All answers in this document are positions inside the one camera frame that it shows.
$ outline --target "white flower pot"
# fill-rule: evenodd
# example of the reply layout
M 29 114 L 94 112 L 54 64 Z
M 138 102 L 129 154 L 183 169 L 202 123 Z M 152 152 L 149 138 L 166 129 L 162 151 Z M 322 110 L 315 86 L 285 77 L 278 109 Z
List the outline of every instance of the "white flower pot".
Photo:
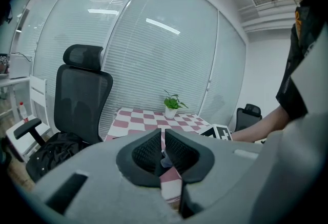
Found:
M 177 109 L 171 109 L 165 106 L 165 117 L 172 119 L 175 117 L 177 111 L 178 111 Z

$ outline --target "green plant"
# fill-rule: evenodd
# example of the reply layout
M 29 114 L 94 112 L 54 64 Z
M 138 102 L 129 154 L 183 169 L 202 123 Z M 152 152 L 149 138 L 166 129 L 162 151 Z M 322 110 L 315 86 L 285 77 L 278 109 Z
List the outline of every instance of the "green plant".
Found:
M 164 104 L 170 108 L 170 109 L 179 109 L 179 108 L 182 108 L 182 106 L 186 107 L 186 108 L 189 108 L 187 107 L 184 103 L 180 102 L 179 100 L 179 96 L 177 94 L 175 95 L 170 95 L 168 93 L 168 91 L 164 90 L 165 92 L 167 92 L 167 94 L 169 96 L 167 96 L 164 100 Z

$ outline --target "ceiling light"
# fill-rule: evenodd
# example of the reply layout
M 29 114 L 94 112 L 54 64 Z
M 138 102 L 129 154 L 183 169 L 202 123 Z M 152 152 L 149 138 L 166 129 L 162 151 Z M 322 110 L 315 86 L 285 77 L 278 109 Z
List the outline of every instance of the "ceiling light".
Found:
M 118 15 L 118 11 L 114 10 L 102 10 L 102 9 L 88 9 L 89 13 L 105 13 L 105 14 L 116 14 Z
M 160 23 L 160 22 L 157 22 L 157 21 L 151 20 L 151 19 L 149 19 L 149 18 L 146 19 L 146 22 L 147 22 L 147 23 L 150 23 L 150 24 L 153 24 L 153 25 L 157 25 L 157 26 L 159 26 L 159 27 L 162 27 L 162 28 L 164 28 L 164 29 L 166 29 L 166 30 L 168 30 L 168 31 L 170 31 L 170 32 L 172 32 L 172 33 L 175 33 L 175 34 L 179 34 L 179 33 L 180 33 L 178 30 L 175 30 L 174 28 L 172 28 L 172 27 L 170 27 L 170 26 L 164 25 L 164 24 L 162 24 L 162 23 Z

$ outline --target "white chair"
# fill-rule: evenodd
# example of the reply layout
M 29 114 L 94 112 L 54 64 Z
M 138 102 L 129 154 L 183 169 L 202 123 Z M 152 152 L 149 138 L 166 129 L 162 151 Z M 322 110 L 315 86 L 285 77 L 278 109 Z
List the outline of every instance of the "white chair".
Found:
M 36 104 L 39 104 L 45 109 L 46 121 L 43 121 L 41 125 L 36 127 L 36 131 L 41 137 L 43 137 L 51 130 L 49 127 L 49 119 L 47 114 L 47 80 L 39 79 L 35 76 L 30 76 L 30 101 L 32 115 L 29 116 L 29 121 L 37 118 L 35 108 Z M 29 157 L 36 151 L 37 143 L 30 133 L 27 133 L 24 137 L 20 139 L 15 138 L 14 131 L 23 123 L 23 120 L 18 122 L 16 125 L 8 129 L 6 133 L 19 156 L 24 162 L 27 162 L 29 160 Z

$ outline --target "potted plant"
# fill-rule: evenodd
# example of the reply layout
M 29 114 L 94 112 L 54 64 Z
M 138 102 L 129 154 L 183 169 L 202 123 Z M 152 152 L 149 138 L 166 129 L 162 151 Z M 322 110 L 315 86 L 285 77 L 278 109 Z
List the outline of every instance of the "potted plant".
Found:
M 179 96 L 177 94 L 170 95 L 168 91 L 164 91 L 168 94 L 168 96 L 164 100 L 166 118 L 174 118 L 176 112 L 179 108 L 182 108 L 182 106 L 188 108 L 184 103 L 180 102 Z

